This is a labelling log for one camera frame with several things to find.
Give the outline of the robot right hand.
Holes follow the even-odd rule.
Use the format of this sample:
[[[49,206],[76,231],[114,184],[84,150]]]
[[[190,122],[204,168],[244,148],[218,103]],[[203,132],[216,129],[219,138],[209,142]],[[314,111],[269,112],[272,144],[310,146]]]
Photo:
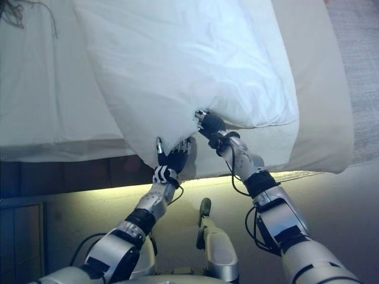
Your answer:
[[[195,117],[198,120],[198,132],[208,140],[215,139],[220,131],[226,130],[224,121],[209,110],[198,110]]]

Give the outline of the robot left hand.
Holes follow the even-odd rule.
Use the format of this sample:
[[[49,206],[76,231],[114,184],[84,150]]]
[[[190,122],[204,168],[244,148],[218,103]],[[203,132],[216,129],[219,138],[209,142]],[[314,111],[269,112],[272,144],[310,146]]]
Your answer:
[[[163,142],[160,137],[156,138],[156,150],[158,165],[167,166],[177,174],[181,173],[189,159],[194,145],[194,138],[189,137],[180,141],[168,154],[165,154]]]

